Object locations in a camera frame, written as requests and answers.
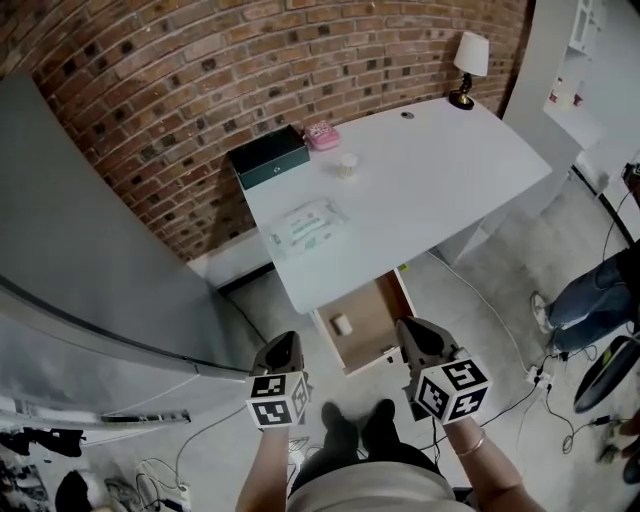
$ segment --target person's arm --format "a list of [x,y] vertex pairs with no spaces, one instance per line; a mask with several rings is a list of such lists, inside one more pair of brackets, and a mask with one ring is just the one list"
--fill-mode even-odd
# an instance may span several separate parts
[[444,427],[451,446],[462,454],[460,462],[476,493],[483,512],[543,512],[527,494],[518,470],[500,449],[484,438],[483,430],[471,418]]
[[284,512],[287,506],[289,428],[266,429],[242,487],[236,512]]

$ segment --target beige shirt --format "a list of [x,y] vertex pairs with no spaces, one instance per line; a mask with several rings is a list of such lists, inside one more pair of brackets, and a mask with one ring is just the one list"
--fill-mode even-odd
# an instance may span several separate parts
[[289,498],[287,512],[472,512],[440,475],[397,462],[368,462],[327,473]]

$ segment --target desk drawer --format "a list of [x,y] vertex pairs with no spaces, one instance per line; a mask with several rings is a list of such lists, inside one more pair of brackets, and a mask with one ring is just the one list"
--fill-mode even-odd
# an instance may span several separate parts
[[[336,329],[334,320],[340,315],[349,320],[350,334]],[[397,270],[313,312],[347,375],[394,357],[399,351],[396,320],[406,315],[415,311]]]

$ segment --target person's hand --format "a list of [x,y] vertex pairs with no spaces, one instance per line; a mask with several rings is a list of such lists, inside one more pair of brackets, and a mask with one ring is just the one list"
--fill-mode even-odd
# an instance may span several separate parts
[[[640,436],[640,409],[633,418],[620,426],[619,433],[621,436]],[[622,450],[622,456],[628,459],[638,451],[640,451],[640,437]]]

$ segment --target jeans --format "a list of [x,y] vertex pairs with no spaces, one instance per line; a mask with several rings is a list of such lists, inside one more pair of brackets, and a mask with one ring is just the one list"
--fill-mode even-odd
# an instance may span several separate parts
[[[616,256],[569,284],[546,309],[555,331],[551,343],[563,352],[579,350],[635,320],[635,301],[618,271]],[[568,329],[562,326],[586,317]]]

